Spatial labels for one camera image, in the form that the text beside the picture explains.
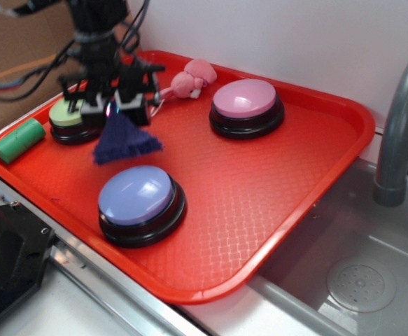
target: sink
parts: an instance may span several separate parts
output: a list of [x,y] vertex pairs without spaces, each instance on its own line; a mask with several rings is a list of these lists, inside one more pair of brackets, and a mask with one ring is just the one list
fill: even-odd
[[379,206],[374,172],[357,159],[257,275],[354,335],[408,335],[408,186]]

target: blue yarn tassel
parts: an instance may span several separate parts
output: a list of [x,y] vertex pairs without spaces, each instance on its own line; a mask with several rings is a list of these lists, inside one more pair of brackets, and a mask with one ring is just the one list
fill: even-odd
[[127,116],[111,110],[93,155],[94,162],[102,165],[162,149],[163,145],[157,137],[139,129]]

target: drain strainer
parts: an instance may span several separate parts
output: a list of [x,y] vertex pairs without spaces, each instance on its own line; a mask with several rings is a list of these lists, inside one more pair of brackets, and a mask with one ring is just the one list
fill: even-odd
[[383,309],[396,293],[393,275],[367,257],[343,259],[334,264],[328,272],[327,285],[337,303],[361,313]]

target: plastic tray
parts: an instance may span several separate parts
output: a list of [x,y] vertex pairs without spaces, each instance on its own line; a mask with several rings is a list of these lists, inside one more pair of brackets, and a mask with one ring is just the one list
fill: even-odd
[[[160,51],[140,56],[166,65],[158,74],[162,88],[190,60]],[[97,141],[77,146],[53,141],[51,101],[30,115],[44,124],[47,136],[12,164],[0,161],[0,177],[164,301],[208,302],[234,291],[371,141],[374,120],[354,101],[214,67],[218,80],[199,99],[166,101],[146,128],[163,151],[97,166],[92,157]],[[241,78],[265,79],[279,93],[285,120],[271,134],[230,140],[211,131],[214,93]],[[99,192],[118,172],[146,164],[181,184],[187,215],[157,244],[115,247],[99,228]]]

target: pink toy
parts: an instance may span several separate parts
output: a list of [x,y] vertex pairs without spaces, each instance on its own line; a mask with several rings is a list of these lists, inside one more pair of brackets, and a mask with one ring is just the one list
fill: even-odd
[[202,88],[216,81],[216,71],[204,59],[189,61],[182,72],[171,81],[171,87],[160,91],[162,99],[174,95],[178,98],[199,98]]

